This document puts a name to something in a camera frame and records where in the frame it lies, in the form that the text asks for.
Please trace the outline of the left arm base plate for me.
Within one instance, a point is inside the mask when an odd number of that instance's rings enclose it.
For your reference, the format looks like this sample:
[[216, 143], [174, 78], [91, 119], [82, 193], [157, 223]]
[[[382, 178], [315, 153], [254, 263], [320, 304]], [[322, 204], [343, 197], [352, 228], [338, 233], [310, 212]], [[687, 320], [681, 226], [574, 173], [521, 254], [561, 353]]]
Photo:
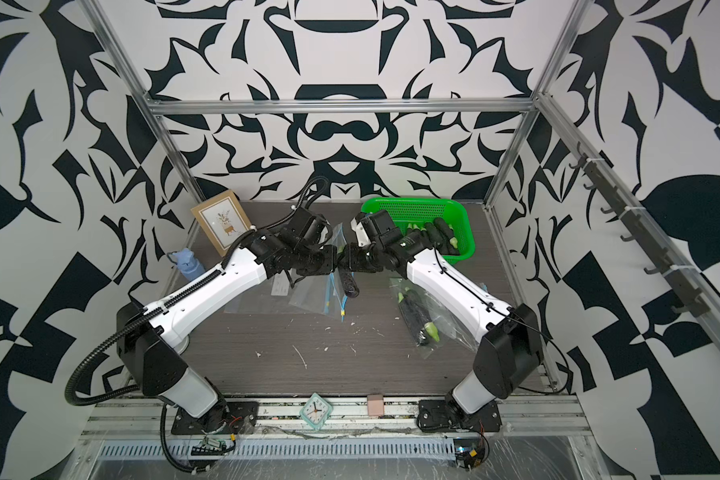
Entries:
[[254, 431], [258, 420], [256, 401], [220, 402], [199, 418], [179, 409], [171, 426], [172, 435], [241, 435]]

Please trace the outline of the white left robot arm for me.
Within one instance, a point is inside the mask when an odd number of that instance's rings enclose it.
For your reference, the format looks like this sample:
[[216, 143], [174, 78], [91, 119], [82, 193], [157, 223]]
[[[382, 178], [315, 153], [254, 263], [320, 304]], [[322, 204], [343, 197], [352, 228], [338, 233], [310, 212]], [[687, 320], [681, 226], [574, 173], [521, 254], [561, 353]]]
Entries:
[[135, 327], [116, 341], [118, 356], [146, 397], [161, 399], [218, 427], [226, 401], [181, 357], [179, 348], [203, 321], [246, 291], [285, 271], [332, 273], [334, 245], [286, 241], [261, 230], [248, 234], [217, 266], [182, 289], [137, 312], [122, 308], [118, 326]]

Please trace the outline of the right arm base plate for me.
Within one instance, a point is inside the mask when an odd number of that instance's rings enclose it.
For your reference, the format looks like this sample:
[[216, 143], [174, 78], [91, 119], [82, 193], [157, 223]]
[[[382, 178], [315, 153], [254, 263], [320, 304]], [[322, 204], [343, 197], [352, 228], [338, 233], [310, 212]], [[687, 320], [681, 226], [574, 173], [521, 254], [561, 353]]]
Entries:
[[496, 433], [502, 428], [498, 405], [491, 401], [476, 413], [465, 413], [450, 397], [436, 400], [420, 400], [416, 425], [427, 433], [435, 432], [484, 432]]

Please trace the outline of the lifted clear zip-top bag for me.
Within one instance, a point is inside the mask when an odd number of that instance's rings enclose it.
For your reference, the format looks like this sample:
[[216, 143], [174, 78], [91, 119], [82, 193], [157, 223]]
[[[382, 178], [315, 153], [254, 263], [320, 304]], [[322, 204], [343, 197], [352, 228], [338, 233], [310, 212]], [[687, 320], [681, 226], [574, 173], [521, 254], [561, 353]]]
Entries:
[[429, 308], [432, 320], [434, 321], [439, 331], [440, 341], [438, 343], [432, 342], [424, 346], [417, 346], [415, 344], [403, 319], [400, 317], [400, 311], [398, 308], [399, 318], [403, 321], [403, 324], [406, 327], [407, 335], [409, 337], [409, 343], [413, 346], [417, 354], [423, 359], [427, 359], [437, 349], [440, 349], [444, 346], [458, 346], [472, 353], [477, 352], [478, 342], [455, 317], [455, 315], [450, 310], [448, 310], [441, 302], [436, 300], [432, 295], [425, 292], [421, 287], [415, 286], [412, 282], [399, 277], [391, 278], [389, 280], [389, 287], [391, 293], [396, 300], [397, 307], [398, 294], [400, 292], [405, 292], [406, 290], [413, 290], [423, 298]]

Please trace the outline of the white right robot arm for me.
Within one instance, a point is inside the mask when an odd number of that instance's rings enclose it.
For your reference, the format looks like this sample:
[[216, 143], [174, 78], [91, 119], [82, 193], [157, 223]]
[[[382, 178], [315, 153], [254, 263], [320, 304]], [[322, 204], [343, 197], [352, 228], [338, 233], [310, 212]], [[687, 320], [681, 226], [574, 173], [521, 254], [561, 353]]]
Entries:
[[478, 342], [472, 370], [446, 394], [454, 420], [507, 398], [541, 365], [538, 322], [526, 306], [513, 307], [481, 289], [418, 233], [356, 221], [351, 228], [356, 240], [345, 250], [351, 271], [397, 272], [446, 307]]

